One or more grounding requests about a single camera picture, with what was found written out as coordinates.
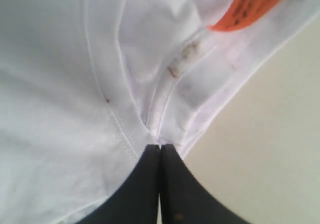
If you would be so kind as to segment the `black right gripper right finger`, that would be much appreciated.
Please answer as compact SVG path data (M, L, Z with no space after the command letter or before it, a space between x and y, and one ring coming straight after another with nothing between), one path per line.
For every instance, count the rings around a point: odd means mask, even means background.
M192 175L175 147L160 151L159 195L163 224L243 224Z

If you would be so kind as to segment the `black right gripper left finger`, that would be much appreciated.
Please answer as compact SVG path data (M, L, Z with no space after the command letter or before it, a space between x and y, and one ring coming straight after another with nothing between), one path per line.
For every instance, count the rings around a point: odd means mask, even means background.
M160 147L147 145L121 187L82 224L156 224Z

